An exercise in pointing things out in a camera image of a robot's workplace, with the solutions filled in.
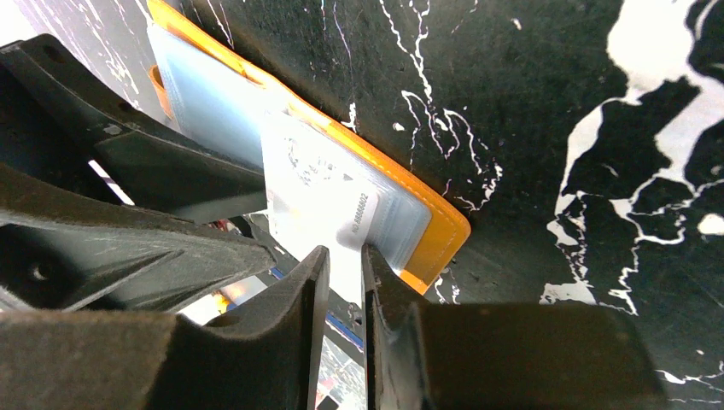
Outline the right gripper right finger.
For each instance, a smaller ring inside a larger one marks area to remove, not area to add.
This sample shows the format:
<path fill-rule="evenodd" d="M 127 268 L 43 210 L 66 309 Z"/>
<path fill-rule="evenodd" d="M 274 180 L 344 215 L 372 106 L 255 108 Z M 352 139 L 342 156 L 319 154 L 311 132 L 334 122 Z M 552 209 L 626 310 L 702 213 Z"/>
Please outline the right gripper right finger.
<path fill-rule="evenodd" d="M 586 304 L 440 304 L 361 250 L 370 409 L 665 409 L 628 318 Z"/>

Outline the orange leather card holder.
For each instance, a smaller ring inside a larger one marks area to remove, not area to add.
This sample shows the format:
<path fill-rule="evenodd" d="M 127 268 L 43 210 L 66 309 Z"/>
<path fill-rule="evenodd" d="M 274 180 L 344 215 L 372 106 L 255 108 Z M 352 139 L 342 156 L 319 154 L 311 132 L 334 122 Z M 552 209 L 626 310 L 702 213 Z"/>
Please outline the orange leather card holder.
<path fill-rule="evenodd" d="M 441 195 L 163 1 L 148 4 L 161 101 L 182 133 L 263 174 L 269 231 L 295 258 L 330 251 L 332 289 L 359 299 L 375 245 L 424 293 L 470 235 Z"/>

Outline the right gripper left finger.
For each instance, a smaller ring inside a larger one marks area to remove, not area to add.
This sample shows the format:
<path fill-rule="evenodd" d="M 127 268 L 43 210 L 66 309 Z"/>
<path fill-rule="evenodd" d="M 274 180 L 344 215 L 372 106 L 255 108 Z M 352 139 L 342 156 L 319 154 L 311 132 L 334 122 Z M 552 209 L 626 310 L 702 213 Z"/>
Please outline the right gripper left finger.
<path fill-rule="evenodd" d="M 1 406 L 312 409 L 329 274 L 318 246 L 204 326 L 171 313 L 3 313 Z"/>

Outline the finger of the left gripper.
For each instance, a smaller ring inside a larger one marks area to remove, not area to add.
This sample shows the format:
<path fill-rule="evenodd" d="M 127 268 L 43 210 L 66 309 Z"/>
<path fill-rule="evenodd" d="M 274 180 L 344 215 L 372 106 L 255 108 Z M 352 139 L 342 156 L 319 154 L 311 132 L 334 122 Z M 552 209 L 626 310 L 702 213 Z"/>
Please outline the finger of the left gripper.
<path fill-rule="evenodd" d="M 1 64 L 139 207 L 202 224 L 266 207 L 261 173 L 134 109 L 55 37 L 5 45 Z"/>
<path fill-rule="evenodd" d="M 253 239 L 1 168 L 1 308 L 177 312 L 274 267 Z"/>

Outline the white numbered card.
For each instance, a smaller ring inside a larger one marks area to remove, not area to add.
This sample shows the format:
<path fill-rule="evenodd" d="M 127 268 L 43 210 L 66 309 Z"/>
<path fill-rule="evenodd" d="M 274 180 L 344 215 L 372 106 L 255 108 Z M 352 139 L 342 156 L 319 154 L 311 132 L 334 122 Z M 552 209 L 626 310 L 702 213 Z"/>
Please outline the white numbered card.
<path fill-rule="evenodd" d="M 330 288 L 362 303 L 361 248 L 378 195 L 338 143 L 289 114 L 271 114 L 261 134 L 272 236 L 292 255 L 321 245 Z"/>

